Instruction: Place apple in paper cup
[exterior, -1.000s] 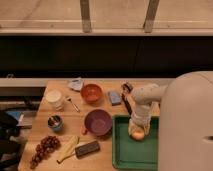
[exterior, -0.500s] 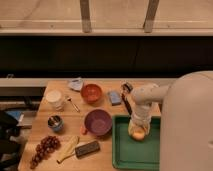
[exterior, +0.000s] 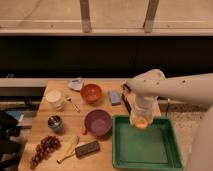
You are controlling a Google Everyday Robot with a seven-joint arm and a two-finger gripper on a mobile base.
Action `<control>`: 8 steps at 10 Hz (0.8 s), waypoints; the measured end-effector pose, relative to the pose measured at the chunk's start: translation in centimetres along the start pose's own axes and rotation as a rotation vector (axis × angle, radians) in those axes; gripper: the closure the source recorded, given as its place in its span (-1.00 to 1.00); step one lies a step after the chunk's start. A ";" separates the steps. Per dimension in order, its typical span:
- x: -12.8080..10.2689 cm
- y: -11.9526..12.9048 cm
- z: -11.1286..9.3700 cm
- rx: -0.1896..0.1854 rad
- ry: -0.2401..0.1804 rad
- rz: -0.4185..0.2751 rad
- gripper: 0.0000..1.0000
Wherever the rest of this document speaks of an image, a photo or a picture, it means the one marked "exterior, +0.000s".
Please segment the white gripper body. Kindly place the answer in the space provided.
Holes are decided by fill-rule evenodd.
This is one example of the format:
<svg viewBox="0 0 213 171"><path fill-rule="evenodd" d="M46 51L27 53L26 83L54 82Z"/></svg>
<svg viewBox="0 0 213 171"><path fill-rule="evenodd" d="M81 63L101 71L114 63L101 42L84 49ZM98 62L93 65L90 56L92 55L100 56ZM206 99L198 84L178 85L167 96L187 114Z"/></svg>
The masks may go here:
<svg viewBox="0 0 213 171"><path fill-rule="evenodd" d="M140 112L152 112L155 103L155 97L137 96L135 98L135 109Z"/></svg>

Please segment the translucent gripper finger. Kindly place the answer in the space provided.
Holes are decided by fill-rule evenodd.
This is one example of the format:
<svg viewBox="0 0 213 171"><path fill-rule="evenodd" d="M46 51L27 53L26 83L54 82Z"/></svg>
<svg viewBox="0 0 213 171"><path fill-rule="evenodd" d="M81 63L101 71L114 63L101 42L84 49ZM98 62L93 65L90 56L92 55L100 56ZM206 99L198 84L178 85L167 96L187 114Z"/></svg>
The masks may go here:
<svg viewBox="0 0 213 171"><path fill-rule="evenodd" d="M147 116L147 120L148 120L148 124L152 124L153 122L153 112L154 112L154 109L150 109L149 112L148 112L148 116Z"/></svg>
<svg viewBox="0 0 213 171"><path fill-rule="evenodd" d="M135 127L136 125L136 119L137 119L137 116L135 115L135 109L132 108L131 109L131 113L130 113L130 124Z"/></svg>

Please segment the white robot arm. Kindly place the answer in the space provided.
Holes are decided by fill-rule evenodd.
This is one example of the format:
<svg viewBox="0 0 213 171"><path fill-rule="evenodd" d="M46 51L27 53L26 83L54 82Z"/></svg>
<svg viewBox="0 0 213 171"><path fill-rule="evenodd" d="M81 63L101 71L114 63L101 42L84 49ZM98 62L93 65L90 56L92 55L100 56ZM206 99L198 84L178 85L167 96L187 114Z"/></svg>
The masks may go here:
<svg viewBox="0 0 213 171"><path fill-rule="evenodd" d="M213 73L166 78L161 70L153 69L135 76L127 85L135 94L130 123L140 130L152 123L158 97L207 107L185 171L213 171Z"/></svg>

